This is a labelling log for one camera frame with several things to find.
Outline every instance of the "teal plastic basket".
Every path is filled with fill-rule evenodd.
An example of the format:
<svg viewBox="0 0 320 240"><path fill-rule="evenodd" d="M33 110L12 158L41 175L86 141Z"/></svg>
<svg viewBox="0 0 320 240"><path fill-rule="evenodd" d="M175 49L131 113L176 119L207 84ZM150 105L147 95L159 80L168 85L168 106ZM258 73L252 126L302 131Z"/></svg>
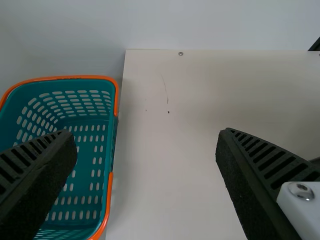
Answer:
<svg viewBox="0 0 320 240"><path fill-rule="evenodd" d="M110 77L81 75L31 79L3 96L0 152L61 129L73 133L77 146L74 170L34 239L97 240L106 227L118 92Z"/></svg>

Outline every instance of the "scratch mark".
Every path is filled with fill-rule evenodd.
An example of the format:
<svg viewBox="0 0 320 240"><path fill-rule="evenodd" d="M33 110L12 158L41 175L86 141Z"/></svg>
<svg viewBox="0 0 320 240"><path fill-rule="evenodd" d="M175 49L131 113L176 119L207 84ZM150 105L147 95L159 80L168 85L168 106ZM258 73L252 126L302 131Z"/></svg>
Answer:
<svg viewBox="0 0 320 240"><path fill-rule="evenodd" d="M162 81L163 81L163 85L164 85L164 89L165 89L166 104L168 104L169 103L169 96L168 96L168 92L167 92L167 86L166 86L166 83L165 83L164 76L162 76L162 73L160 73L160 75L161 75L161 78L162 78Z"/></svg>

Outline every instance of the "white tabletop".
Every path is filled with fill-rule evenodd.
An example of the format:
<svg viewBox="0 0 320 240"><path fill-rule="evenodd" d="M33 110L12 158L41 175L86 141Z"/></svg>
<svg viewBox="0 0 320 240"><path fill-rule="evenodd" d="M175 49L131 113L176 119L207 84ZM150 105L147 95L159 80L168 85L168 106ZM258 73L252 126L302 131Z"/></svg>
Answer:
<svg viewBox="0 0 320 240"><path fill-rule="evenodd" d="M220 130L320 156L319 53L127 50L108 240L245 240Z"/></svg>

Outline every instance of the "screw head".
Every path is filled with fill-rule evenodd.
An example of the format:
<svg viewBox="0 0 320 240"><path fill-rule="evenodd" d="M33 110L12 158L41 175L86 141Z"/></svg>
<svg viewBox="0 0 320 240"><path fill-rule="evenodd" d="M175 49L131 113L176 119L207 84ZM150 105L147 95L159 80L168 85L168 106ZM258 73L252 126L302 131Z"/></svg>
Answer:
<svg viewBox="0 0 320 240"><path fill-rule="evenodd" d="M294 195L296 198L305 200L305 201L311 201L315 199L314 191L307 185L305 185L302 182L291 182L288 184L288 189L292 195Z"/></svg>

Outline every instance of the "black ribbed pad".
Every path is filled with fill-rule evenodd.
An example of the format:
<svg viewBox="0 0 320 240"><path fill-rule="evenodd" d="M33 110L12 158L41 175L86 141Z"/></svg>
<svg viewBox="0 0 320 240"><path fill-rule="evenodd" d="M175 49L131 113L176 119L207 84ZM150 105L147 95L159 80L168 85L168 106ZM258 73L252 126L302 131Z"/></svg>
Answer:
<svg viewBox="0 0 320 240"><path fill-rule="evenodd" d="M0 239L32 239L77 162L73 135L56 131L0 153Z"/></svg>
<svg viewBox="0 0 320 240"><path fill-rule="evenodd" d="M285 182L319 181L317 165L231 128L220 132L215 157L249 240L300 240L276 199Z"/></svg>

